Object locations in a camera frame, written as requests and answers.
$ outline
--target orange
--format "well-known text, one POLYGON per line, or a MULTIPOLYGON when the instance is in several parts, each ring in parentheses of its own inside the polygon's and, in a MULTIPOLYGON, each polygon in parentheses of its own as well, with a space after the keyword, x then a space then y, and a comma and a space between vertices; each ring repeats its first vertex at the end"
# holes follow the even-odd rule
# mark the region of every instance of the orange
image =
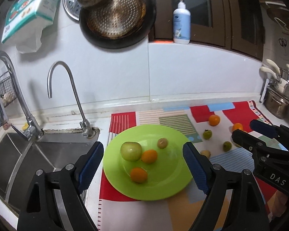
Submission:
POLYGON ((232 131, 240 129, 243 131, 243 125, 241 123, 236 123, 232 126, 232 131))
POLYGON ((219 122, 221 121, 221 118, 218 115, 211 115, 209 117, 209 124, 211 126, 216 126, 219 124, 219 122))
POLYGON ((148 173, 140 167, 135 167, 131 170, 130 177, 132 181, 144 183, 148 178, 148 173))
POLYGON ((141 160, 147 164, 155 162, 156 159, 157 159, 157 152, 154 149, 144 151, 141 156, 141 160))

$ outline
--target white bottle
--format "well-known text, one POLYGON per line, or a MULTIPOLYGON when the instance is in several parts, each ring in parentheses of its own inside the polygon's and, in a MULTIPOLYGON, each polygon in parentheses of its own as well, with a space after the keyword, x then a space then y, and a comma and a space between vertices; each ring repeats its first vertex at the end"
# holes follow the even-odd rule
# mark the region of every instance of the white bottle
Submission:
POLYGON ((181 44, 190 42, 190 12, 183 0, 180 0, 178 8, 173 11, 173 41, 181 44))

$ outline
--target faucet handle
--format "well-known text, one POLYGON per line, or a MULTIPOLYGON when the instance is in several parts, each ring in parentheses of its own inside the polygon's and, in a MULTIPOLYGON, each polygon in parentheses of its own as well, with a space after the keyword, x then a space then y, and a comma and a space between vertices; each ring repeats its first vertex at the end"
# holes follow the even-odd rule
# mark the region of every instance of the faucet handle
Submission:
POLYGON ((18 128, 16 128, 16 126, 14 124, 11 123, 11 127, 22 137, 24 138, 26 141, 29 141, 33 135, 33 133, 35 132, 35 127, 32 125, 29 125, 29 127, 24 131, 21 132, 18 128))
POLYGON ((93 137, 93 129, 91 128, 90 122, 86 119, 79 123, 82 128, 82 136, 88 139, 93 137))

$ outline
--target pull-down faucet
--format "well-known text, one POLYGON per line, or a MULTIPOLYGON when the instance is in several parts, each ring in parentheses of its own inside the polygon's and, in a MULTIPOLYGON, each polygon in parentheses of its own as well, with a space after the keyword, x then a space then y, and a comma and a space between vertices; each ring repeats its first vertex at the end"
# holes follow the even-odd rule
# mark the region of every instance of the pull-down faucet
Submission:
MULTIPOLYGON (((25 102, 25 99, 22 95, 22 91, 20 90, 20 86, 16 77, 16 72, 10 57, 6 52, 0 51, 0 60, 4 62, 5 66, 8 69, 8 72, 11 76, 13 88, 15 90, 16 96, 18 97, 19 104, 22 107, 22 111, 25 113, 27 123, 29 125, 28 128, 23 133, 20 130, 18 130, 13 124, 11 124, 12 128, 27 140, 30 140, 33 135, 36 138, 40 138, 43 135, 43 131, 40 128, 34 116, 31 114, 30 110, 28 109, 27 103, 25 102)), ((4 109, 2 100, 0 99, 0 127, 4 125, 7 121, 8 116, 4 109)))
POLYGON ((75 82, 74 82, 74 78, 73 78, 72 72, 71 72, 69 66, 63 61, 56 61, 49 69, 48 77, 47 77, 48 98, 52 98, 52 86, 51 86, 52 73, 54 72, 54 69, 58 65, 62 65, 63 67, 65 67, 65 69, 66 69, 66 71, 67 71, 67 73, 68 73, 68 75, 70 77, 70 81, 71 81, 71 84, 72 84, 74 96, 76 98, 76 102, 77 102, 80 114, 82 116, 82 122, 80 122, 80 126, 81 126, 82 131, 83 131, 82 136, 90 139, 90 138, 92 138, 94 136, 94 131, 91 128, 90 122, 86 119, 85 114, 84 114, 84 112, 82 110, 82 106, 81 106, 80 101, 79 101, 79 97, 78 97, 78 93, 77 93, 77 90, 76 90, 76 86, 75 86, 75 82))

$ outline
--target kitchen sink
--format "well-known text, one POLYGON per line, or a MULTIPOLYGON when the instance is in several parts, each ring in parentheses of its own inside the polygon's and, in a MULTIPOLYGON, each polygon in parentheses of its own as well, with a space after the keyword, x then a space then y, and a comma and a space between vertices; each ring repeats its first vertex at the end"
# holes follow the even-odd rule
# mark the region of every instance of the kitchen sink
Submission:
MULTIPOLYGON (((30 141, 7 133, 0 142, 0 197, 19 214, 34 173, 38 169, 53 172, 75 163, 97 141, 99 129, 93 130, 91 139, 83 137, 81 129, 45 130, 39 140, 30 141)), ((58 207, 63 206, 60 193, 55 195, 58 207)))

